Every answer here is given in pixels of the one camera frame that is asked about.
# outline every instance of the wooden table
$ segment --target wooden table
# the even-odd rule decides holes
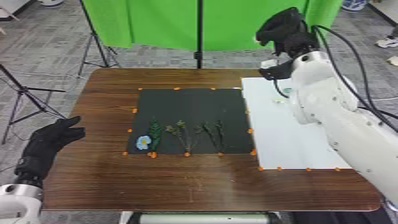
[[[250,155],[124,156],[138,88],[230,88],[255,70],[99,69],[72,115],[86,137],[54,162],[47,210],[369,211],[378,193],[351,170],[257,171]]]

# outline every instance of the black mat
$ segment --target black mat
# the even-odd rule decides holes
[[[147,135],[152,119],[157,120],[163,129],[166,125],[175,127],[175,122],[182,120],[191,135],[193,127],[202,122],[207,122],[211,128],[214,128],[214,122],[220,120],[223,125],[223,153],[241,154],[250,152],[252,138],[246,133],[248,123],[241,90],[141,90],[136,109],[138,113],[133,119],[133,132],[127,143],[129,154],[147,153],[147,150],[140,151],[136,149],[134,143],[138,137]],[[157,154],[182,154],[184,152],[175,136],[165,131],[161,131],[161,142],[156,152]],[[191,154],[211,154],[216,152],[218,149],[211,144],[209,136],[202,132]]]

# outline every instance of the person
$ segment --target person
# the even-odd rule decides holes
[[[398,47],[398,26],[394,27],[394,30],[390,32],[390,35],[376,41],[376,46],[380,48],[390,48],[390,47]],[[392,56],[387,59],[387,62],[398,66],[398,56]]]

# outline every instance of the shoe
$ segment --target shoe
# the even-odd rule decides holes
[[[390,65],[398,66],[398,56],[390,57],[387,59],[387,62],[388,62]]]
[[[398,38],[392,36],[387,36],[383,40],[376,41],[376,46],[380,48],[398,47]]]
[[[344,0],[340,8],[349,12],[358,12],[367,4],[365,0]]]

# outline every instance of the orange marker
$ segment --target orange marker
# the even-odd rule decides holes
[[[152,153],[150,153],[150,158],[156,159],[156,157],[157,157],[157,153],[152,152]]]
[[[250,155],[252,155],[252,156],[257,155],[257,151],[255,151],[255,149],[252,149],[252,151],[250,151]]]

